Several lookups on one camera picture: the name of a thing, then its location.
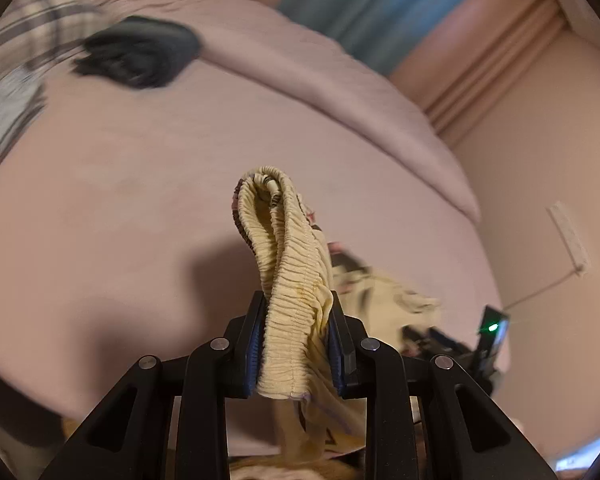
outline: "wall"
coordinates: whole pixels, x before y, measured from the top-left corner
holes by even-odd
[[[510,310],[496,400],[547,457],[600,434],[600,51],[563,32],[454,150]],[[593,267],[571,261],[546,207],[566,204]]]

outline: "plaid fabric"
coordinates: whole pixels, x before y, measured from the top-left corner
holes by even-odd
[[[105,26],[88,0],[13,0],[0,17],[0,79],[57,59]]]

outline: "black object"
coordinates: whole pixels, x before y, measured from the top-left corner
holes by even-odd
[[[436,327],[421,333],[413,326],[405,326],[402,327],[402,336],[405,341],[416,345],[416,354],[423,359],[431,359],[439,354],[452,357],[488,395],[491,395],[500,378],[494,364],[508,328],[509,316],[487,305],[484,307],[478,329],[480,339],[475,351],[464,343],[451,339]]]
[[[200,40],[184,25],[129,16],[84,40],[82,75],[101,75],[132,88],[167,86],[200,53]]]
[[[228,480],[224,398],[246,398],[258,374],[266,302],[256,292],[225,339],[190,356],[145,356],[91,412],[40,480],[163,480],[173,397],[182,395],[175,480]],[[417,480],[409,396],[417,396],[427,480],[555,480],[551,468],[448,356],[403,357],[344,316],[334,293],[330,362],[344,398],[367,398],[366,480]],[[0,480],[13,477],[0,468]]]

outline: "pink bed sheet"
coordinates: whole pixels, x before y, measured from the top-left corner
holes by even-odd
[[[307,104],[202,60],[165,89],[79,78],[70,62],[46,84],[46,111],[0,167],[0,375],[63,415],[84,417],[140,356],[187,354],[245,311],[258,274],[230,205],[255,166],[287,172],[328,239],[440,298],[452,336],[474,343],[498,305],[472,221]],[[267,402],[228,405],[232,454],[275,452]]]

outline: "black cloth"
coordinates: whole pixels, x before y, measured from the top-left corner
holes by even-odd
[[[84,41],[75,71],[133,88],[167,86],[200,53],[200,40],[178,23],[129,16]]]

